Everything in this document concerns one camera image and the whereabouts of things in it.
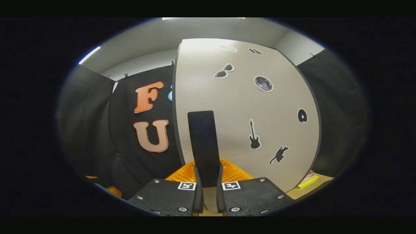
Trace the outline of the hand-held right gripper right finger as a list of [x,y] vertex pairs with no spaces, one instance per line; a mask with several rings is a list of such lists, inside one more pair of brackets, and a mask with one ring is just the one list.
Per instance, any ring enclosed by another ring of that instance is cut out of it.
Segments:
[[216,201],[223,216],[273,215],[294,204],[294,199],[268,178],[254,178],[225,159],[220,159]]

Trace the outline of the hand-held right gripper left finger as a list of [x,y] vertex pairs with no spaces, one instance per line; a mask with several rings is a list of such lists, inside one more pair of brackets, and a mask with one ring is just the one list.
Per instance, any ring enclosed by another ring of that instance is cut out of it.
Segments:
[[186,164],[166,179],[152,179],[128,202],[159,216],[198,216],[204,204],[195,162]]

